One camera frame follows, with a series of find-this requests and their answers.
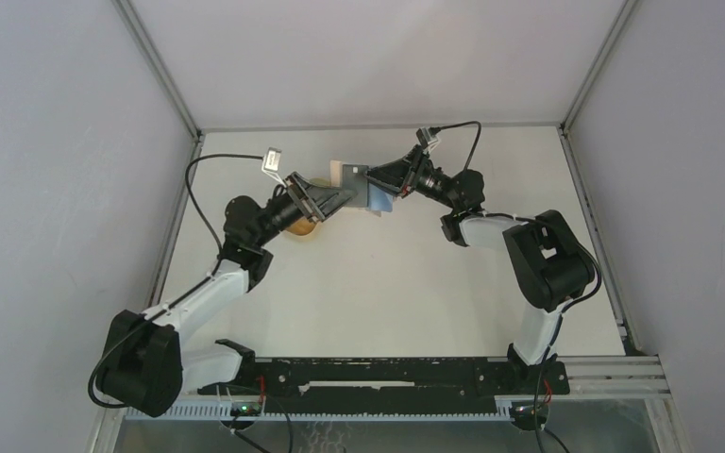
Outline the aluminium frame rail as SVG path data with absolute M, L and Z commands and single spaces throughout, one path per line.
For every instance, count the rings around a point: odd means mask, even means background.
M 616 49 L 631 25 L 633 16 L 643 1 L 621 1 L 620 7 L 611 22 L 607 33 L 599 45 L 598 51 L 588 67 L 584 79 L 574 95 L 573 101 L 558 124 L 557 131 L 565 157 L 582 206 L 590 235 L 596 243 L 599 237 L 599 217 L 597 196 L 588 176 L 588 153 L 582 151 L 589 135 L 596 128 L 593 109 L 594 98 L 602 85 L 601 81 L 608 71 Z
M 163 269 L 170 260 L 180 207 L 184 196 L 183 170 L 192 156 L 199 130 L 164 57 L 153 38 L 138 1 L 115 1 L 115 9 L 134 41 L 152 80 L 152 92 L 161 97 L 161 112 L 151 115 L 156 128 L 153 147 L 163 160 L 162 188 L 159 195 L 166 207 L 164 230 L 157 266 Z
M 477 120 L 483 128 L 504 128 L 504 127 L 554 127 L 561 126 L 560 121 L 518 121 L 518 122 L 486 122 Z M 315 125 L 315 126 L 238 126 L 238 127 L 202 127 L 199 129 L 202 135 L 210 133 L 240 133 L 240 132 L 271 132 L 271 131 L 311 131 L 311 130 L 379 130 L 379 129 L 416 129 L 422 124 L 369 124 L 369 125 Z

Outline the aluminium frame rail left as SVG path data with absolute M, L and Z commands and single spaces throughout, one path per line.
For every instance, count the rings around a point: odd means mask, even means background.
M 161 97 L 161 112 L 151 115 L 156 128 L 153 147 L 163 160 L 162 188 L 159 195 L 166 207 L 164 230 L 157 266 L 163 269 L 170 260 L 180 207 L 184 196 L 183 170 L 192 156 L 199 130 L 164 57 L 153 38 L 138 1 L 115 1 L 115 9 L 134 41 L 152 80 L 152 92 Z

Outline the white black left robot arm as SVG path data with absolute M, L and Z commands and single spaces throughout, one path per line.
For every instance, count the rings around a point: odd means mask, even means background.
M 313 184 L 293 172 L 261 206 L 242 195 L 225 208 L 224 241 L 215 264 L 176 299 L 142 312 L 123 310 L 111 321 L 104 351 L 89 377 L 93 403 L 130 407 L 158 417 L 181 394 L 223 382 L 236 394 L 256 384 L 256 366 L 239 347 L 216 341 L 201 350 L 185 345 L 215 314 L 250 293 L 273 260 L 266 245 L 299 220 L 326 221 L 356 196 L 353 189 Z

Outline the aluminium frame rail back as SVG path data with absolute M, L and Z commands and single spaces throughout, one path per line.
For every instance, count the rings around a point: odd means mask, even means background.
M 518 121 L 518 122 L 486 122 L 477 120 L 483 128 L 504 128 L 504 127 L 554 127 L 561 126 L 560 121 Z M 202 127 L 199 129 L 202 135 L 210 133 L 240 133 L 240 132 L 271 132 L 271 131 L 311 131 L 311 130 L 379 130 L 379 129 L 416 129 L 422 124 L 369 124 L 369 125 L 315 125 L 315 126 L 238 126 L 238 127 Z

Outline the dark credit card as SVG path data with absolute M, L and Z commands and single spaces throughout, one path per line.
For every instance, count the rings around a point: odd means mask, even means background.
M 367 209 L 369 203 L 368 179 L 365 176 L 367 165 L 344 163 L 341 166 L 341 187 L 354 192 L 354 196 L 345 204 L 350 209 Z

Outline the aluminium frame rail right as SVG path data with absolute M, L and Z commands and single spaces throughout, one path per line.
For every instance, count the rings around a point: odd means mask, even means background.
M 565 157 L 582 206 L 590 235 L 596 243 L 599 237 L 599 217 L 597 196 L 588 176 L 588 153 L 582 151 L 589 135 L 596 128 L 593 109 L 594 98 L 602 85 L 601 81 L 608 71 L 616 49 L 631 25 L 633 16 L 643 1 L 621 1 L 620 7 L 611 22 L 607 33 L 599 45 L 598 51 L 588 67 L 584 79 L 574 95 L 573 101 L 558 124 L 557 131 Z

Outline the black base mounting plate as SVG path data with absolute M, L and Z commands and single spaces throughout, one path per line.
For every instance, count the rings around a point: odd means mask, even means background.
M 229 384 L 291 396 L 305 393 L 320 382 L 377 387 L 404 383 L 471 390 L 477 396 L 571 393 L 565 365 L 556 357 L 542 366 L 486 357 L 257 358 L 243 362 Z

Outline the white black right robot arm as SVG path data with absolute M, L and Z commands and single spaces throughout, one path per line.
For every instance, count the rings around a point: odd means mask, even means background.
M 533 392 L 546 377 L 565 314 L 593 297 L 603 283 L 596 258 L 580 243 L 564 216 L 546 210 L 535 217 L 488 212 L 483 175 L 463 169 L 446 175 L 429 151 L 415 146 L 406 156 L 371 167 L 374 186 L 398 198 L 420 193 L 450 209 L 440 220 L 446 239 L 463 247 L 504 246 L 518 287 L 527 300 L 521 327 L 508 349 L 508 379 L 521 393 Z

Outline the front aluminium rail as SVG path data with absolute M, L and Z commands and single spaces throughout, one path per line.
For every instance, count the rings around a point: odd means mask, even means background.
M 270 358 L 247 361 L 229 382 L 183 389 L 183 395 L 304 396 L 312 390 L 450 390 L 460 397 L 550 395 L 553 398 L 669 398 L 656 357 L 553 356 L 541 365 L 506 358 Z

